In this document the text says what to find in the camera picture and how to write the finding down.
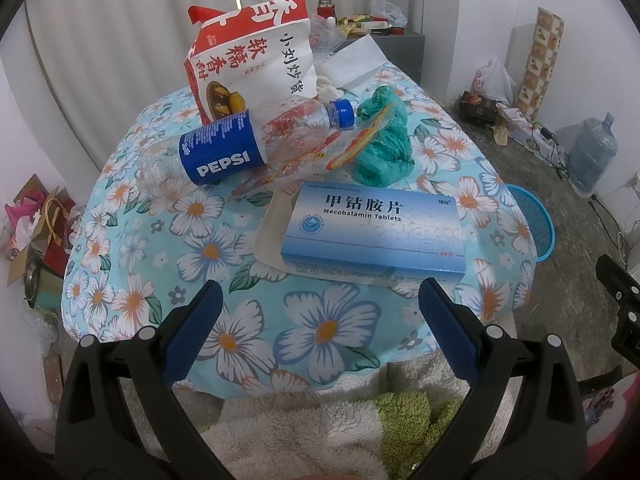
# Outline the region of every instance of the blue circular logo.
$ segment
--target blue circular logo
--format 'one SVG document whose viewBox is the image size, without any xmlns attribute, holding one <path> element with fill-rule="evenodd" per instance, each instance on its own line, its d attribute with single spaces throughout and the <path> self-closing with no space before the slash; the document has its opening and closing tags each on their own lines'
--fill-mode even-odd
<svg viewBox="0 0 640 480">
<path fill-rule="evenodd" d="M 307 215 L 300 221 L 300 230 L 308 235 L 316 234 L 320 229 L 324 220 L 316 215 Z"/>
</svg>

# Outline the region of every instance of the green plastic bag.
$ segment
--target green plastic bag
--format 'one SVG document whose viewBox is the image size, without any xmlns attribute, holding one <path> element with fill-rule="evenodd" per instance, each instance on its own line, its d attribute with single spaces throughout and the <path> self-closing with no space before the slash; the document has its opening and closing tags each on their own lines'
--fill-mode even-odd
<svg viewBox="0 0 640 480">
<path fill-rule="evenodd" d="M 406 132 L 406 107 L 393 87 L 376 88 L 372 97 L 358 106 L 356 115 L 360 122 L 367 121 L 388 104 L 393 105 L 393 118 L 353 160 L 353 178 L 365 186 L 387 187 L 414 169 Z"/>
</svg>

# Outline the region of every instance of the white curtain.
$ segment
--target white curtain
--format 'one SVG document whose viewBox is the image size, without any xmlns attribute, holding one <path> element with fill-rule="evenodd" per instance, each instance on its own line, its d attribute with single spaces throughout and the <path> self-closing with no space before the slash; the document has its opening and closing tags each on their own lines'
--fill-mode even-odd
<svg viewBox="0 0 640 480">
<path fill-rule="evenodd" d="M 267 0 L 241 0 L 243 6 Z M 370 0 L 333 0 L 339 15 Z M 422 0 L 388 0 L 420 32 Z M 190 5 L 236 0 L 27 0 L 34 48 L 52 94 L 99 168 L 146 105 L 188 84 L 184 58 L 197 34 Z M 315 11 L 318 0 L 307 0 Z"/>
</svg>

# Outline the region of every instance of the blue bottle label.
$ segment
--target blue bottle label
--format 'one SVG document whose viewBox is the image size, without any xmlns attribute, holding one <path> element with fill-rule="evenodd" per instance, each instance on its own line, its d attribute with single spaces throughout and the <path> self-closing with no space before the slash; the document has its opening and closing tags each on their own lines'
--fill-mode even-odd
<svg viewBox="0 0 640 480">
<path fill-rule="evenodd" d="M 184 134 L 179 151 L 184 170 L 198 186 L 264 164 L 248 110 Z"/>
</svg>

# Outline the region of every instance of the medicine box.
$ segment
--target medicine box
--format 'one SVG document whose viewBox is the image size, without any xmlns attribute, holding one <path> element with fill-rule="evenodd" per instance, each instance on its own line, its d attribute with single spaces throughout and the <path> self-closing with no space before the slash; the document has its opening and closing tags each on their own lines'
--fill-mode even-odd
<svg viewBox="0 0 640 480">
<path fill-rule="evenodd" d="M 280 254 L 307 276 L 408 288 L 466 271 L 455 199 L 355 184 L 305 182 Z"/>
</svg>

